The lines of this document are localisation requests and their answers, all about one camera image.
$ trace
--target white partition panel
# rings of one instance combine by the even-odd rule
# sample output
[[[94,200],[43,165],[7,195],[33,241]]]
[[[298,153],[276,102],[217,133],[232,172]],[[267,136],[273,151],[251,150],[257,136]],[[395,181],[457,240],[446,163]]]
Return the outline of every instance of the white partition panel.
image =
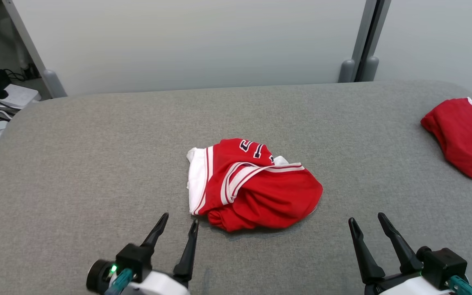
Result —
[[[472,0],[393,0],[375,80],[435,79],[472,91]]]
[[[68,95],[337,82],[365,0],[13,0]]]

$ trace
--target gray plastic corner cap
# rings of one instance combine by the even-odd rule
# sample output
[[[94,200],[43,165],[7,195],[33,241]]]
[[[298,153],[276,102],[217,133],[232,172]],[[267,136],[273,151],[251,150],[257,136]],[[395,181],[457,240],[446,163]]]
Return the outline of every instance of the gray plastic corner cap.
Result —
[[[67,92],[65,92],[63,86],[61,85],[61,82],[56,72],[49,69],[45,69],[43,71],[43,80],[47,84],[47,87],[50,90],[50,94],[52,95],[52,98],[67,96]]]
[[[379,62],[380,60],[376,56],[367,58],[363,69],[362,82],[374,81]]]
[[[338,83],[352,82],[352,74],[354,72],[354,60],[346,59],[341,63],[340,76]]]

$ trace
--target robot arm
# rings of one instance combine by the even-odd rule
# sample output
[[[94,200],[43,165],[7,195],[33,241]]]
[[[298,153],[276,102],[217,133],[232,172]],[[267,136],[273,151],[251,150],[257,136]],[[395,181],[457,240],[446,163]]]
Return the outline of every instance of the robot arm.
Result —
[[[189,295],[198,220],[191,225],[187,245],[173,274],[152,270],[150,263],[168,217],[168,213],[163,214],[141,245],[127,244],[116,255],[116,261],[96,261],[88,271],[86,288],[100,295]]]
[[[363,242],[358,223],[350,218],[349,229],[365,295],[472,295],[465,276],[466,260],[448,248],[433,252],[422,247],[414,254],[384,213],[378,213],[378,220],[397,253],[401,273],[386,276]]]

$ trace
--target gray fabric table surface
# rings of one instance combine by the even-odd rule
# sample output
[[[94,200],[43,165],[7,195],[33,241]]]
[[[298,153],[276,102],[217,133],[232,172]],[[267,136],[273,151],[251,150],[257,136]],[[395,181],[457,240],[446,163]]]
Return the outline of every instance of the gray fabric table surface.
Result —
[[[222,138],[264,143],[324,186],[286,230],[227,234],[201,219],[190,283],[199,294],[362,294],[347,225],[398,272],[382,211],[417,250],[469,261],[472,180],[420,125],[444,82],[263,86],[53,99],[19,112],[0,139],[0,295],[83,295],[90,265],[170,219],[152,257],[172,271],[192,221],[187,151]]]

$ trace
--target red fabric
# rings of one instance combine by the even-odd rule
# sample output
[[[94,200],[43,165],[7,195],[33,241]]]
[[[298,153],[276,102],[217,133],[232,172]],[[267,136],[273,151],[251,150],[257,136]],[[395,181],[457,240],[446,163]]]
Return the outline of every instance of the red fabric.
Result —
[[[200,215],[226,231],[285,228],[316,208],[323,187],[311,172],[300,163],[273,166],[265,145],[251,143],[245,152],[242,143],[248,142],[233,138],[213,146],[214,172]]]
[[[421,121],[433,133],[448,162],[472,178],[472,104],[467,98],[449,99]]]

